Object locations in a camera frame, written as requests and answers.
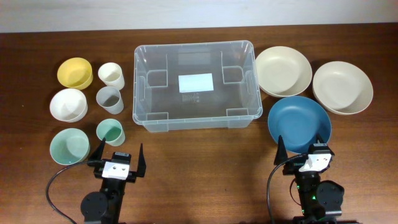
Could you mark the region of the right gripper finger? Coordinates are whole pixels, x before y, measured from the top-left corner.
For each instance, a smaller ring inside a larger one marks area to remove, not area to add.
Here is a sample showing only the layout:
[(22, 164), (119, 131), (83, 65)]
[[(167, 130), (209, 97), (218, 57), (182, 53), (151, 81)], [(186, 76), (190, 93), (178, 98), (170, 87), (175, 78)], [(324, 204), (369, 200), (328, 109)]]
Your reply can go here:
[(331, 154), (332, 156), (335, 155), (335, 153), (329, 148), (328, 144), (322, 139), (320, 134), (317, 134), (315, 137), (314, 152), (316, 152), (317, 154)]
[(277, 165), (283, 163), (284, 161), (287, 160), (287, 158), (288, 158), (287, 151), (285, 149), (283, 137), (281, 135), (279, 135), (277, 152), (276, 152), (275, 159), (274, 159), (274, 165), (277, 166)]

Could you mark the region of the blue plate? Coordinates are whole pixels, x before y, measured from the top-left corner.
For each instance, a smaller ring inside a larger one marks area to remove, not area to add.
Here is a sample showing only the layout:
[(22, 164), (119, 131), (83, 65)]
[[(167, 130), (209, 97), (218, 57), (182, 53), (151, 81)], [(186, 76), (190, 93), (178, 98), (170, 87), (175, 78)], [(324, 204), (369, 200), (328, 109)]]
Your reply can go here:
[(316, 101), (304, 96), (290, 96), (275, 103), (268, 115), (269, 132), (275, 142), (281, 136), (285, 148), (296, 154), (306, 153), (316, 135), (328, 142), (331, 120)]

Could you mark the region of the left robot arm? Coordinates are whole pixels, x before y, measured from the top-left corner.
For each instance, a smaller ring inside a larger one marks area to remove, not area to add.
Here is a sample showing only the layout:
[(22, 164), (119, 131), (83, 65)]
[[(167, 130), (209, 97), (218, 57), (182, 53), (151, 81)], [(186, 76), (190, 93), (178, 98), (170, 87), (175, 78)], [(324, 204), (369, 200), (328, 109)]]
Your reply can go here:
[(118, 223), (121, 212), (125, 187), (127, 183), (135, 183), (138, 177), (146, 173), (146, 162), (143, 146), (140, 146), (137, 170), (130, 170), (131, 155), (114, 152), (111, 159), (103, 159), (106, 140), (88, 159), (88, 165), (94, 168), (94, 176), (102, 180), (97, 192), (86, 195), (80, 205), (85, 223)]

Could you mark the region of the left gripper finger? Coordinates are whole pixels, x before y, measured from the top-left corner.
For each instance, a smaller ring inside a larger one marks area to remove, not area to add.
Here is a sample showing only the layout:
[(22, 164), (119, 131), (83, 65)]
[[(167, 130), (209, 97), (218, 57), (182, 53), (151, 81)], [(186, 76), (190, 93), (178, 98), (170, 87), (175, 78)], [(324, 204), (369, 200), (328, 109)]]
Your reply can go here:
[(143, 143), (141, 143), (140, 150), (139, 150), (137, 170), (136, 170), (136, 177), (144, 177), (145, 173), (146, 173), (146, 161), (145, 161), (145, 157), (144, 157)]
[(96, 150), (92, 153), (92, 155), (88, 158), (88, 166), (98, 166), (103, 162), (101, 160), (103, 155), (104, 146), (106, 144), (106, 138), (101, 140), (100, 145), (96, 148)]

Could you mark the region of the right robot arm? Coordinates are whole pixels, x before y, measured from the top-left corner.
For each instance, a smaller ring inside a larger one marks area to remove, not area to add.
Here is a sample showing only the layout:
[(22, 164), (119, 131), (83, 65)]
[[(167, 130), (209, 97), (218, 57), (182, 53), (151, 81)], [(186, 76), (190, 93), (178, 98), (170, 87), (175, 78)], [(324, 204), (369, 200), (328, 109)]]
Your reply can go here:
[(320, 174), (330, 167), (334, 152), (319, 134), (308, 151), (287, 157), (282, 136), (278, 138), (274, 165), (282, 167), (284, 175), (294, 176), (297, 185), (302, 216), (294, 217), (293, 223), (336, 223), (341, 216), (344, 188), (331, 180), (322, 181)]

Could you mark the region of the white plastic bowl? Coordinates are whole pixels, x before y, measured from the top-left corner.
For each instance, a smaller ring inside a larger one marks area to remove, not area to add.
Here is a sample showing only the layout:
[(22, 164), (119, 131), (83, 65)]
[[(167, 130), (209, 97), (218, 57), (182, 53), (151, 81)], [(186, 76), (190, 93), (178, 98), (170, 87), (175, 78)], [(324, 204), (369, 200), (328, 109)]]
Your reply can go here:
[(80, 90), (66, 88), (54, 95), (50, 102), (51, 115), (63, 122), (74, 123), (81, 120), (88, 111), (86, 96)]

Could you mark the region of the beige plate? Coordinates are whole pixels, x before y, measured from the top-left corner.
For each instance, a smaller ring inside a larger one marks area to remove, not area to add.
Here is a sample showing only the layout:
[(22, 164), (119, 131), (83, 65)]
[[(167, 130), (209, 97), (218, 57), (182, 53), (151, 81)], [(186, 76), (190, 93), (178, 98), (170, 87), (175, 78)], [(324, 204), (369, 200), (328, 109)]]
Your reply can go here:
[(262, 51), (256, 58), (256, 70), (260, 89), (278, 98), (302, 93), (309, 87), (313, 77), (306, 56), (285, 46)]
[(313, 76), (312, 89), (324, 108), (340, 115), (364, 111), (374, 96), (369, 77), (357, 66), (342, 61), (322, 65)]

